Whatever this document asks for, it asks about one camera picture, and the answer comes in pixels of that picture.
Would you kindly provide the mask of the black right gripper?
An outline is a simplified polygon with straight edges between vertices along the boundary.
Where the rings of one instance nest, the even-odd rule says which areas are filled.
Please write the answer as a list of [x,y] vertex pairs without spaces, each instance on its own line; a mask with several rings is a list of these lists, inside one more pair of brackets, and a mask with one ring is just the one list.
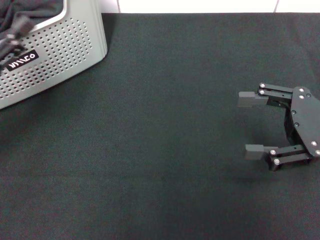
[[320,157],[320,100],[304,86],[294,89],[260,83],[257,92],[238,93],[238,107],[266,105],[289,108],[289,123],[285,127],[288,141],[286,147],[245,145],[246,160],[263,160],[270,171],[308,164]]

